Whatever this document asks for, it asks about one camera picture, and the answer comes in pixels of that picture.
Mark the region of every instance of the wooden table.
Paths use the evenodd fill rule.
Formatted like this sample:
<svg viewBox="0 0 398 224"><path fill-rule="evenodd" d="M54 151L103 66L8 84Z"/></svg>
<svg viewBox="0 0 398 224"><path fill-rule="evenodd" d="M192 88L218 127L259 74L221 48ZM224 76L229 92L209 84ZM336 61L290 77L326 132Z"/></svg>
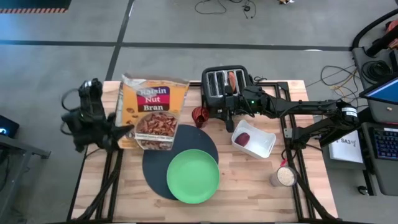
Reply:
<svg viewBox="0 0 398 224"><path fill-rule="evenodd" d="M289 84L292 101L308 100L304 82L301 80L282 81ZM105 82L103 104L107 113L115 111L120 82ZM264 87L268 94L275 95L270 87ZM180 124L194 125L192 110L200 105L198 87L191 87L180 117ZM231 135L225 130L224 122L211 119L203 130L209 134L217 146L221 182L217 192L208 201L188 205L168 200L157 195L147 185L142 172L143 151L124 150L121 176L114 211L114 222L292 222L297 214L291 187L272 187L269 176L282 162L284 139L279 119L266 116L240 116L251 125L274 133L277 141L267 159L255 159L231 145ZM306 127L313 123L312 116L295 116L297 126ZM309 144L319 147L317 141ZM90 146L88 152L95 150ZM92 154L84 163L72 218L78 217L98 193L103 176L105 151ZM303 150L303 158L310 188L320 203L333 216L337 217L335 203L330 189L322 153L308 147ZM304 216L308 217L305 196L300 189ZM108 211L105 202L104 213Z"/></svg>

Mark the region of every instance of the cereal box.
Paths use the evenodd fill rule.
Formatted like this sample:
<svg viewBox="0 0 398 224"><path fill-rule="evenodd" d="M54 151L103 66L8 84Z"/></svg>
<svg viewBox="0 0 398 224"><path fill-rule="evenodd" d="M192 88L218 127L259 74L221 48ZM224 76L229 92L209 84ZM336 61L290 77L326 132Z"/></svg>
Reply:
<svg viewBox="0 0 398 224"><path fill-rule="evenodd" d="M177 78L122 75L116 125L133 124L123 149L171 150L189 82Z"/></svg>

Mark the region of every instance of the white bowl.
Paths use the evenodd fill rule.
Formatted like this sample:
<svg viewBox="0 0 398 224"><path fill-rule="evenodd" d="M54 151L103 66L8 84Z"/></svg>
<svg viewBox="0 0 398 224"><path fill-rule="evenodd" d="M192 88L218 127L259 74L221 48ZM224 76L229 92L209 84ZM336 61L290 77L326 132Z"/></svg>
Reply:
<svg viewBox="0 0 398 224"><path fill-rule="evenodd" d="M235 143L235 139L242 133L250 135L249 142L244 147ZM276 135L261 131L248 124L247 121L241 120L235 128L231 140L232 145L240 151L257 159L264 159L269 157L276 141Z"/></svg>

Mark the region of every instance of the red object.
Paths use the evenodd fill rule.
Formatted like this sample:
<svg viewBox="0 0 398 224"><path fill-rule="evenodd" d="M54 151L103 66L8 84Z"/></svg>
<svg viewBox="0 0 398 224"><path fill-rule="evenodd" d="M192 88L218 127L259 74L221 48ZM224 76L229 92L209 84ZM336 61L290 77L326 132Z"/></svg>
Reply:
<svg viewBox="0 0 398 224"><path fill-rule="evenodd" d="M284 165L286 164L286 162L287 162L287 159L284 159L284 160L282 161L282 163L280 164L280 166L284 166Z"/></svg>
<svg viewBox="0 0 398 224"><path fill-rule="evenodd" d="M209 119L209 111L206 108L198 106L192 111L192 119L197 128L201 128L203 123Z"/></svg>
<svg viewBox="0 0 398 224"><path fill-rule="evenodd" d="M248 133L242 133L235 139L235 143L244 147L250 140L250 135Z"/></svg>
<svg viewBox="0 0 398 224"><path fill-rule="evenodd" d="M232 87L232 92L236 92L236 80L234 72L228 72L229 85Z"/></svg>
<svg viewBox="0 0 398 224"><path fill-rule="evenodd" d="M398 25L398 21L397 20L394 20L394 21L391 21L389 24L388 24L388 26L387 26L387 32L390 32L393 28L395 28L395 26L397 26ZM389 44L389 47L390 48L394 48L394 47L397 47L398 46L398 39L394 39L390 44Z"/></svg>

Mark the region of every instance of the red food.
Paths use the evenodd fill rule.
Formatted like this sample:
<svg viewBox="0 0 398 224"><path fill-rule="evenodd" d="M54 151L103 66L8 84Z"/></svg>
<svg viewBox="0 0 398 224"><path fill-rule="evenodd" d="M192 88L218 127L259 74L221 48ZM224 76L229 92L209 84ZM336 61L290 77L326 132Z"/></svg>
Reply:
<svg viewBox="0 0 398 224"><path fill-rule="evenodd" d="M234 72L228 72L229 85L232 87L232 92L236 93L236 80Z"/></svg>
<svg viewBox="0 0 398 224"><path fill-rule="evenodd" d="M235 143L244 147L250 140L250 135L248 133L242 133L235 139Z"/></svg>

